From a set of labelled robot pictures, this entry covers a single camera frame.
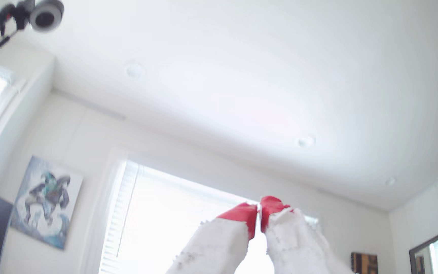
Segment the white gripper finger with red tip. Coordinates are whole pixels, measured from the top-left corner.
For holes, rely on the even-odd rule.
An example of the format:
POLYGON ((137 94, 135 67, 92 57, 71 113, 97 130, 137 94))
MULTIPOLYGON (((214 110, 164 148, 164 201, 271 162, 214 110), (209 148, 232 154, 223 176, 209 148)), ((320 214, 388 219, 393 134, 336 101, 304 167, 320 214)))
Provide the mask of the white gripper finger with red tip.
POLYGON ((234 273, 254 238, 258 207, 241 203, 197 228, 167 273, 234 273))
POLYGON ((274 196, 262 197, 260 206, 261 231, 275 273, 352 273, 300 209, 274 196))

